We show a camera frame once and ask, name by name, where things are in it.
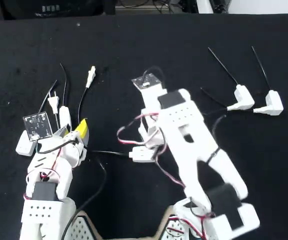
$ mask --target circuit board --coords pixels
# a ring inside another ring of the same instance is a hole
[[[52,137],[52,127],[46,111],[25,116],[23,121],[31,142]]]

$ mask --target black fabric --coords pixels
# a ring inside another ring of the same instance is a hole
[[[99,16],[0,22],[0,239],[17,239],[21,227],[25,176],[30,157],[15,148],[24,130],[22,117],[34,114],[54,82],[62,96],[70,78],[68,106],[73,125],[88,70],[96,78],[85,96],[81,117],[88,118],[89,149],[127,152],[116,131],[144,107],[131,79],[160,66],[170,92],[184,88],[204,113],[219,106],[201,93],[208,89],[233,104],[234,84],[210,55],[218,57],[245,84],[255,107],[265,104],[267,85],[251,45],[255,46],[270,85],[284,104],[280,116],[230,112],[216,129],[220,147],[230,156],[248,187],[245,202],[254,205],[261,227],[238,239],[288,239],[288,15],[142,15]],[[52,126],[55,118],[47,105]],[[205,116],[210,128],[223,112]],[[140,139],[137,126],[125,132]],[[102,171],[95,155],[73,171],[69,196],[80,206],[99,187]],[[155,164],[138,164],[101,155],[107,169],[103,192],[85,211],[104,238],[152,236],[167,206],[185,197]],[[178,177],[167,152],[160,164]]]
[[[216,216],[223,214],[226,215],[232,230],[240,228],[244,225],[238,211],[238,208],[242,204],[231,184],[222,184],[207,191],[206,194],[212,204],[212,212]]]

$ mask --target cable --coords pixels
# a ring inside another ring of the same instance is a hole
[[[264,77],[265,77],[265,81],[266,81],[266,83],[267,83],[268,89],[271,90],[271,87],[270,87],[270,84],[269,84],[269,80],[268,80],[268,76],[266,75],[265,70],[264,70],[264,67],[263,67],[263,65],[262,65],[262,62],[261,62],[261,60],[260,60],[260,58],[259,58],[258,54],[256,53],[255,48],[254,48],[253,46],[252,46],[252,50],[253,50],[253,53],[254,53],[254,55],[255,55],[255,57],[256,57],[256,59],[257,59],[257,62],[258,62],[258,64],[259,64],[259,66],[260,66],[260,68],[261,68],[261,70],[262,70],[262,72],[263,72],[263,75],[264,75]]]
[[[63,144],[61,144],[59,146],[56,146],[56,147],[54,147],[54,148],[52,148],[50,150],[46,150],[46,151],[39,151],[38,150],[38,145],[36,144],[36,153],[38,153],[38,154],[49,154],[49,153],[51,153],[51,152],[53,152],[53,151],[55,151],[57,149],[60,149],[60,148],[62,148],[64,146],[66,146],[67,144],[71,144],[71,143],[78,144],[78,142],[75,141],[75,140],[68,140],[68,141],[64,142]]]
[[[64,229],[64,232],[63,232],[63,234],[62,234],[61,240],[64,240],[65,235],[66,235],[66,233],[68,232],[68,229],[69,229],[70,225],[72,224],[72,222],[73,222],[73,220],[76,218],[76,216],[79,214],[79,212],[80,212],[86,205],[88,205],[95,197],[97,197],[97,196],[101,193],[101,191],[103,190],[103,188],[104,188],[104,185],[105,185],[105,183],[106,183],[106,178],[107,178],[107,172],[106,172],[104,166],[102,165],[102,163],[100,162],[100,160],[99,160],[98,158],[96,158],[96,160],[97,160],[98,164],[100,165],[100,167],[101,167],[102,170],[103,170],[103,173],[104,173],[103,181],[102,181],[101,185],[99,186],[97,192],[95,192],[94,195],[92,195],[91,197],[89,197],[89,199],[87,199],[87,200],[75,211],[75,213],[73,214],[73,216],[69,219],[69,221],[68,221],[68,223],[67,223],[67,225],[66,225],[66,227],[65,227],[65,229]]]
[[[81,114],[81,106],[82,106],[82,103],[83,103],[83,100],[84,100],[84,97],[85,97],[85,94],[87,92],[88,88],[86,87],[83,94],[82,94],[82,97],[80,98],[80,101],[79,101],[79,104],[78,104],[78,111],[77,111],[77,121],[78,121],[78,124],[80,124],[80,114]]]
[[[238,81],[236,81],[235,77],[233,77],[233,75],[229,72],[229,70],[226,68],[226,66],[224,66],[224,64],[221,62],[221,60],[215,55],[215,53],[212,51],[212,49],[210,47],[208,47],[208,50],[214,56],[214,58],[219,62],[219,64],[223,67],[223,69],[227,72],[227,74],[230,76],[230,78],[233,79],[233,81],[236,83],[236,85],[238,85],[239,84]]]
[[[90,152],[91,153],[98,153],[98,154],[112,154],[112,155],[129,157],[129,155],[127,153],[115,152],[115,151],[91,150]]]
[[[59,63],[60,67],[62,68],[63,72],[64,72],[64,76],[65,76],[65,84],[64,84],[64,91],[63,91],[63,104],[62,106],[65,106],[65,92],[66,92],[66,86],[67,86],[67,83],[68,83],[68,75],[66,73],[66,70],[64,68],[64,66],[62,65],[62,63]]]
[[[59,116],[57,113],[54,114],[55,115],[55,120],[56,120],[56,126],[57,126],[57,130],[60,129],[60,125],[59,125]]]
[[[213,136],[215,142],[217,142],[216,134],[215,134],[216,128],[218,127],[219,123],[220,123],[224,118],[226,118],[226,114],[223,114],[223,115],[220,116],[218,119],[216,119],[216,121],[215,121],[214,124],[213,124],[213,127],[212,127],[212,136]]]
[[[204,88],[200,87],[200,90],[206,95],[208,96],[210,99],[212,99],[214,102],[216,102],[217,104],[221,105],[222,107],[224,107],[225,109],[227,109],[227,107],[225,106],[225,104],[223,104],[222,102],[220,102],[219,100],[217,100],[216,98],[214,98],[208,91],[206,91]]]
[[[152,112],[152,113],[145,113],[145,114],[140,114],[138,116],[136,116],[129,124],[125,125],[125,126],[121,126],[116,133],[116,137],[117,140],[121,143],[121,144],[135,144],[135,145],[145,145],[146,143],[148,143],[158,132],[159,129],[155,130],[149,137],[148,139],[146,139],[145,141],[134,141],[134,140],[124,140],[124,139],[120,139],[119,135],[122,131],[124,131],[126,128],[128,128],[129,126],[131,126],[136,120],[142,120],[143,117],[146,116],[156,116],[158,115],[158,112]]]
[[[40,106],[40,108],[39,108],[39,110],[38,110],[38,113],[40,113],[40,112],[43,110],[43,107],[44,107],[44,105],[45,105],[45,103],[46,103],[46,100],[48,99],[49,93],[53,90],[53,88],[55,87],[55,85],[56,85],[57,82],[58,82],[58,81],[55,80],[55,81],[53,82],[52,86],[50,87],[50,89],[48,90],[48,92],[46,93],[45,98],[44,98],[44,100],[43,100],[43,102],[42,102],[42,105]]]
[[[161,82],[165,81],[165,75],[163,70],[159,66],[151,66],[148,69],[146,69],[142,75],[142,85],[145,83],[146,75],[149,74],[152,70],[158,71],[160,73],[160,76],[162,78]]]
[[[124,8],[131,9],[131,8],[137,8],[137,7],[143,6],[143,5],[147,4],[150,0],[146,0],[146,1],[144,1],[138,5],[133,5],[133,6],[125,6],[124,3],[122,2],[122,0],[118,0],[118,1]]]

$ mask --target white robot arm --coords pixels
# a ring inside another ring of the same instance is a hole
[[[145,117],[147,129],[143,123],[138,129],[144,141],[156,129],[160,130],[146,147],[157,148],[165,141],[185,185],[187,198],[175,204],[176,215],[189,220],[201,233],[205,231],[203,237],[208,240],[229,240],[259,227],[260,221],[254,207],[240,202],[248,195],[246,184],[227,153],[217,145],[189,92],[180,89],[167,93],[152,73],[144,76],[144,80],[139,77],[132,81],[145,103],[141,113],[158,113],[154,119]],[[205,193],[198,179],[198,161],[207,163],[218,172],[224,184]],[[196,207],[187,207],[190,201]],[[212,212],[216,217],[208,217],[204,221],[197,217]]]
[[[67,194],[72,169],[86,157],[89,132],[85,120],[75,131],[65,131],[63,127],[40,140],[41,148],[28,166],[20,240],[60,240],[76,210]]]

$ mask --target white connector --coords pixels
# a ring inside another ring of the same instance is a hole
[[[249,90],[244,85],[236,85],[236,90],[234,91],[237,103],[228,106],[227,111],[231,110],[247,110],[253,107],[254,99],[251,96]]]
[[[72,129],[71,115],[70,110],[67,106],[61,106],[59,108],[59,125],[60,127],[66,127],[69,125],[70,129]]]
[[[128,155],[135,163],[153,163],[154,154],[155,149],[148,149],[146,146],[135,146]]]
[[[88,71],[88,77],[87,77],[87,83],[86,88],[88,89],[91,86],[91,83],[93,82],[95,78],[95,66],[92,66],[90,70]]]
[[[30,157],[34,152],[36,143],[37,143],[36,141],[30,141],[28,132],[24,130],[18,140],[15,151],[19,155]]]
[[[269,90],[265,97],[266,106],[255,108],[253,112],[256,114],[268,114],[271,116],[280,115],[283,112],[284,107],[277,91]]]
[[[51,93],[48,93],[48,103],[51,106],[52,110],[53,110],[53,114],[58,114],[59,110],[58,110],[58,106],[59,106],[59,97],[56,96],[56,91],[54,91],[54,96],[51,96]]]

